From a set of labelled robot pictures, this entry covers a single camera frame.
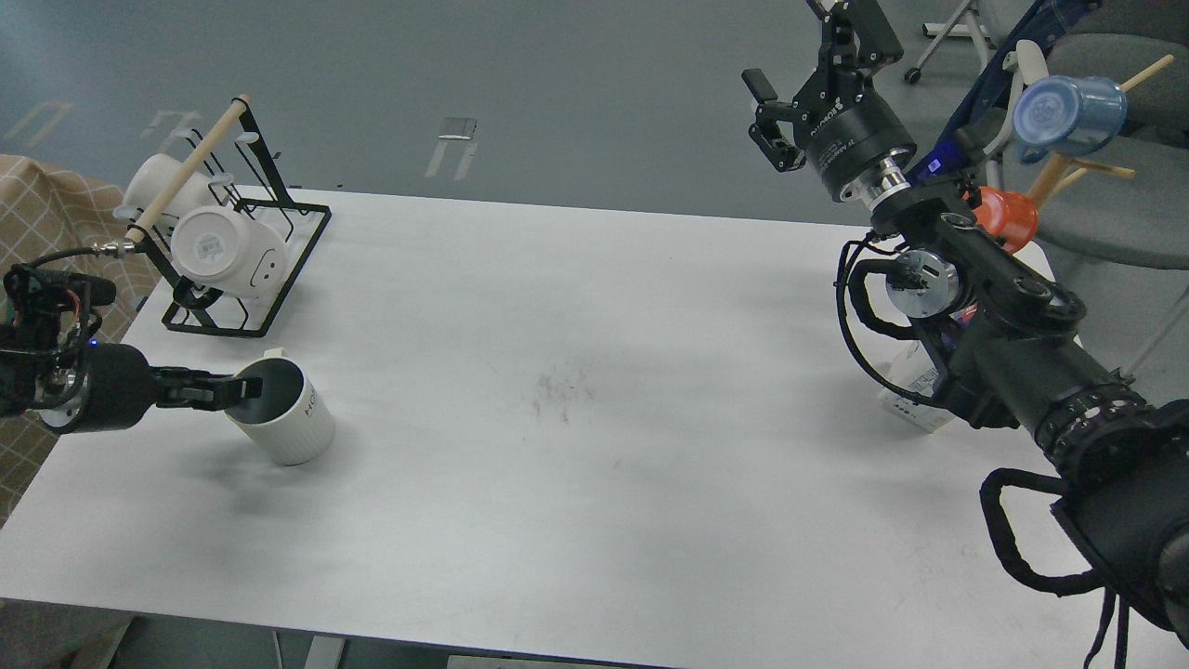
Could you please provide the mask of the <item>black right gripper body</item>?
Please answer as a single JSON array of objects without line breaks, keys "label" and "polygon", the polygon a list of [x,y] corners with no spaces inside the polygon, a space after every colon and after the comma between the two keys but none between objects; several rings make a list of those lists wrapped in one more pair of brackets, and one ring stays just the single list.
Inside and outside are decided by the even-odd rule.
[{"label": "black right gripper body", "polygon": [[917,143],[895,111],[879,94],[829,95],[811,91],[800,97],[800,147],[835,203],[845,202],[847,187],[886,158],[908,164]]}]

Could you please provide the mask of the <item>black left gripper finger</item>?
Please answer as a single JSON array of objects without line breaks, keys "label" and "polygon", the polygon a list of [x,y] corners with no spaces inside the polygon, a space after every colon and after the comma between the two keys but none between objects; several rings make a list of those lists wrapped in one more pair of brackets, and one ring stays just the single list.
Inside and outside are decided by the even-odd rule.
[{"label": "black left gripper finger", "polygon": [[166,397],[243,396],[243,378],[238,375],[216,375],[207,370],[185,367],[153,367],[152,375]]},{"label": "black left gripper finger", "polygon": [[191,410],[207,411],[207,412],[220,412],[225,411],[227,408],[235,408],[243,405],[246,400],[254,400],[262,397],[264,389],[264,381],[259,377],[246,377],[243,378],[243,396],[234,397],[234,395],[216,395],[216,397],[166,397],[163,395],[163,389],[161,395],[155,400],[156,408],[191,408]]}]

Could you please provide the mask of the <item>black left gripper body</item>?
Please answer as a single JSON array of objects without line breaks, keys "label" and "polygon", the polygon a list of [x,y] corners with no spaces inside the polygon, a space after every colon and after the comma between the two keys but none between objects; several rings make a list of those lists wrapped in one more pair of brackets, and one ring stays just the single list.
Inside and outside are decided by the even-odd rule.
[{"label": "black left gripper body", "polygon": [[139,348],[97,343],[75,398],[39,411],[40,422],[56,435],[127,429],[161,398],[161,384]]}]

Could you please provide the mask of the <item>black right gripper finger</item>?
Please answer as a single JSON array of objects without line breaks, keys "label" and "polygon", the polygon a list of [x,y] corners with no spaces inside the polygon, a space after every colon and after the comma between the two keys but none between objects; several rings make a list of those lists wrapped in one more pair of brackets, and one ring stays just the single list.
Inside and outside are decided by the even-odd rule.
[{"label": "black right gripper finger", "polygon": [[806,82],[814,102],[855,101],[873,90],[875,72],[905,50],[876,1],[807,1],[820,23],[817,67]]},{"label": "black right gripper finger", "polygon": [[818,122],[818,72],[789,99],[782,101],[760,69],[747,69],[740,77],[756,101],[749,137],[776,171],[793,171],[807,160],[812,128]]}]

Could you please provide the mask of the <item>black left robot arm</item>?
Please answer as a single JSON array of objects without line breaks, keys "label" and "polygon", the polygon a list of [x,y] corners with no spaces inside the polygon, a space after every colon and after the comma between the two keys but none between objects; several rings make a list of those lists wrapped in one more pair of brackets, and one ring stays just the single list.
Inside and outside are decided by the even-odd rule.
[{"label": "black left robot arm", "polygon": [[258,375],[153,367],[140,351],[97,342],[111,280],[15,264],[4,274],[4,416],[34,414],[55,435],[128,429],[150,408],[218,412],[263,397]]}]

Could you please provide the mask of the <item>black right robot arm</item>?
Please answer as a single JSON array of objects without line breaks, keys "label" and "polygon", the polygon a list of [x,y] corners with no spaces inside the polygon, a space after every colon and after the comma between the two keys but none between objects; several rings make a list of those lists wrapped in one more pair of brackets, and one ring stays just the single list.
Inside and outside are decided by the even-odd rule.
[{"label": "black right robot arm", "polygon": [[989,150],[916,143],[873,77],[904,50],[875,1],[812,1],[814,72],[782,101],[765,72],[749,137],[776,171],[810,164],[870,233],[841,251],[835,302],[858,367],[883,389],[970,427],[1017,428],[1053,476],[1000,467],[979,496],[1004,572],[1033,591],[1103,591],[1092,654],[1130,613],[1185,642],[1185,400],[1155,408],[1076,343],[1086,307],[1025,266],[975,216]]}]

